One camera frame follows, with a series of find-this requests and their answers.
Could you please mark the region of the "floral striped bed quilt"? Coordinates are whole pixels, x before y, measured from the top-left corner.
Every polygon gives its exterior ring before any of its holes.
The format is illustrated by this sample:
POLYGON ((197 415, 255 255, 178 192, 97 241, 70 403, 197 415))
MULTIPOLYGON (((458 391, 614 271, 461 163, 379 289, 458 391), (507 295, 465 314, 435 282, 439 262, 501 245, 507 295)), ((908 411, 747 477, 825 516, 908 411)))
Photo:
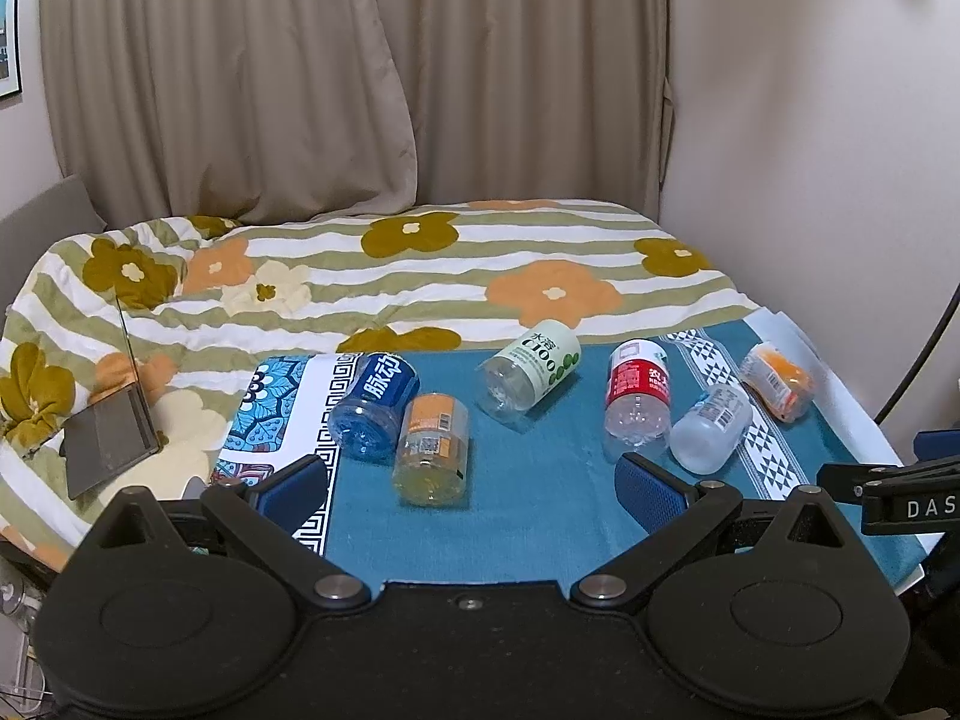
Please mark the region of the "floral striped bed quilt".
POLYGON ((739 320, 698 250, 601 200, 485 200, 244 226, 189 216, 75 234, 2 312, 2 535, 62 569, 110 498, 67 488, 64 422, 128 383, 160 451, 127 481, 210 475, 257 364, 285 353, 500 348, 555 319, 587 344, 739 320))

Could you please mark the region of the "red label cut bottle cup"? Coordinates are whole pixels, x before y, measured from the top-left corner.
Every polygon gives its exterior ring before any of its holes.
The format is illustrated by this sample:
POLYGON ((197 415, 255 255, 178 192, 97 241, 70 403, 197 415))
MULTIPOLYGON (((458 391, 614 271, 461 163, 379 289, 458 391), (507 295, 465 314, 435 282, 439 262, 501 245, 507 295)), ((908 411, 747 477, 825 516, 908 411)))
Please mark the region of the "red label cut bottle cup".
POLYGON ((604 454, 615 463, 623 454, 647 458, 669 442, 670 377, 667 355, 651 340, 619 344, 608 358, 604 403, 604 454))

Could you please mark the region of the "white label cut bottle cup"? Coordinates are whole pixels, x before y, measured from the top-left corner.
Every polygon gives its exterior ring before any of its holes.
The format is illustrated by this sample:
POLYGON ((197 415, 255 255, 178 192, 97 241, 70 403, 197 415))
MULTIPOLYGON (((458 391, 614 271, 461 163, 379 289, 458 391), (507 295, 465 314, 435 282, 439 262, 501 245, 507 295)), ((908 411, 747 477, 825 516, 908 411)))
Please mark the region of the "white label cut bottle cup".
POLYGON ((736 451, 752 416, 754 407, 742 387, 716 383, 675 422, 670 453, 693 475, 719 472, 736 451))

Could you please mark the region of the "framed wall picture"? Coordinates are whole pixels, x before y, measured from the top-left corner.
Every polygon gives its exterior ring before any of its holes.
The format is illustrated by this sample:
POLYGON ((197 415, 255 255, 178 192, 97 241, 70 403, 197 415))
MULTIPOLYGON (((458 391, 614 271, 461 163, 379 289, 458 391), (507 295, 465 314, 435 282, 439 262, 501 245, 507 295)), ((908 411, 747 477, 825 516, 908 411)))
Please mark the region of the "framed wall picture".
POLYGON ((0 0, 0 98, 21 93, 18 0, 0 0))

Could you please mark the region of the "grey headboard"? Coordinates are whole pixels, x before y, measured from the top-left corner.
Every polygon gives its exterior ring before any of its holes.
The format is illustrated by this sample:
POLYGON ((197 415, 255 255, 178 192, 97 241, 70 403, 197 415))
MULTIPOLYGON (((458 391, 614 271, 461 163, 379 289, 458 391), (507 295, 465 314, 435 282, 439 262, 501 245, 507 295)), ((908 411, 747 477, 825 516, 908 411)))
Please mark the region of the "grey headboard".
POLYGON ((0 229, 0 304, 7 310, 32 267, 53 244, 76 234, 98 234, 106 223, 85 184, 70 176, 5 216, 0 229))

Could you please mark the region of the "orange label cut bottle cup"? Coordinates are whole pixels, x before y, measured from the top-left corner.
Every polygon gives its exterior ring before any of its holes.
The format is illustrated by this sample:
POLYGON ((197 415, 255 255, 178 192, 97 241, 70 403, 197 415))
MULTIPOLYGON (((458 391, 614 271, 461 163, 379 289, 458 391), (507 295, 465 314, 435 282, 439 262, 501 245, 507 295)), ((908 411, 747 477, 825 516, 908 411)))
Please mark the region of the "orange label cut bottle cup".
POLYGON ((448 394, 416 395, 405 411, 392 483, 410 505, 446 507, 467 488, 469 410, 448 394))

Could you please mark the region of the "blue label cut bottle cup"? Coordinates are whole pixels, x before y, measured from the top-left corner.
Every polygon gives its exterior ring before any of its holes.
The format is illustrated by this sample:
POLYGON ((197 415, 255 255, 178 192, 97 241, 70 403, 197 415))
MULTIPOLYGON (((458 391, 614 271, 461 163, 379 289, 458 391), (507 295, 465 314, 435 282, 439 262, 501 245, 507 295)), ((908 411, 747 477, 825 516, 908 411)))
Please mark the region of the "blue label cut bottle cup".
POLYGON ((420 390, 413 366, 394 353, 366 353, 347 393, 332 410, 329 431, 348 458, 389 463, 405 411, 420 390))

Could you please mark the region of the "beige curtain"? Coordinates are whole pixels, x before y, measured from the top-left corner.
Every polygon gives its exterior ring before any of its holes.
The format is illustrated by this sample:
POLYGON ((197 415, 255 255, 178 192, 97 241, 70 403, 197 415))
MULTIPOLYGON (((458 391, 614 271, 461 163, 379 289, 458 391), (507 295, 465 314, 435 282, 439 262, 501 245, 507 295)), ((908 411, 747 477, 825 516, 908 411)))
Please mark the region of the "beige curtain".
POLYGON ((659 211, 669 0, 39 0, 39 20, 60 167, 114 226, 659 211))

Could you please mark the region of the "green white label bottle cup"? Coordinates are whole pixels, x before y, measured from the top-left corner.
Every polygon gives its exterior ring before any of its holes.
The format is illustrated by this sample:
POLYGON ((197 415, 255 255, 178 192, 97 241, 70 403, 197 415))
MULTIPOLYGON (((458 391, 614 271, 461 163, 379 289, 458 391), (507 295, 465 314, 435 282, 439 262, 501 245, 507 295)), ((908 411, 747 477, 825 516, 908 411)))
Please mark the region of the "green white label bottle cup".
POLYGON ((547 319, 478 367, 478 405, 500 421, 523 419, 576 371, 581 343, 566 323, 547 319))

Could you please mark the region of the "orange bottle cup far right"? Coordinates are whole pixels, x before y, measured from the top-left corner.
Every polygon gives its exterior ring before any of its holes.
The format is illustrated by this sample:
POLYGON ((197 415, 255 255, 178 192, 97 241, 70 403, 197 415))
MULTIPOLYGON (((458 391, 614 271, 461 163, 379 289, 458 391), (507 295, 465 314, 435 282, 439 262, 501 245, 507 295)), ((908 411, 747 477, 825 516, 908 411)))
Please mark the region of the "orange bottle cup far right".
POLYGON ((755 344, 739 366, 739 377, 784 424, 802 418, 815 395, 814 378, 768 341, 755 344))

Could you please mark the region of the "grey laptop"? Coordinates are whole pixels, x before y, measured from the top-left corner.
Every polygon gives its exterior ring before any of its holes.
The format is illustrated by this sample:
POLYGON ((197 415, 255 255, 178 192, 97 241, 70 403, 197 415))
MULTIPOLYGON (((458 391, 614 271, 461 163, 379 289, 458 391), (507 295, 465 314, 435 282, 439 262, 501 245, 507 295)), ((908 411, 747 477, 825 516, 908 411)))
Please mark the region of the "grey laptop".
POLYGON ((64 422, 60 455, 65 460, 70 500, 109 483, 160 451, 124 311, 119 301, 114 304, 124 333, 125 360, 130 364, 132 380, 64 422))

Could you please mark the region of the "teal patterned mat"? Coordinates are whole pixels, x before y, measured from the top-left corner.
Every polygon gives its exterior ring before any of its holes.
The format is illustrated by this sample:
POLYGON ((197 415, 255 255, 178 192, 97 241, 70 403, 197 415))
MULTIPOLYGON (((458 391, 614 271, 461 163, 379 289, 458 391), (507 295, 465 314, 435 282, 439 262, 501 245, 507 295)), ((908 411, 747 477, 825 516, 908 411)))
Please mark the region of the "teal patterned mat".
MULTIPOLYGON (((715 382, 736 382, 743 356, 763 335, 760 321, 720 323, 654 338, 667 353, 672 413, 679 419, 715 382)), ((256 484, 311 450, 327 466, 325 505, 295 528, 308 550, 324 554, 368 583, 485 583, 558 580, 565 589, 592 567, 646 538, 619 504, 602 439, 608 356, 615 344, 583 348, 573 377, 544 398, 518 433, 477 406, 478 366, 488 349, 400 353, 420 376, 420 394, 451 395, 469 408, 469 463, 464 497, 451 507, 402 504, 390 463, 345 458, 327 433, 327 418, 347 390, 359 355, 280 356, 261 362, 249 380, 221 450, 213 479, 256 484), (263 405, 280 406, 280 383, 292 383, 295 403, 308 413, 285 424, 285 433, 314 439, 313 447, 280 453, 229 452, 241 447, 242 427, 267 418, 263 405)), ((827 394, 839 395, 841 413, 827 418, 816 406, 784 426, 757 403, 754 422, 719 473, 747 499, 783 500, 800 483, 814 483, 823 463, 859 465, 900 461, 875 424, 836 376, 827 394)), ((320 493, 311 502, 320 504, 320 493)), ((894 587, 913 577, 942 535, 861 535, 861 507, 838 504, 894 587)))

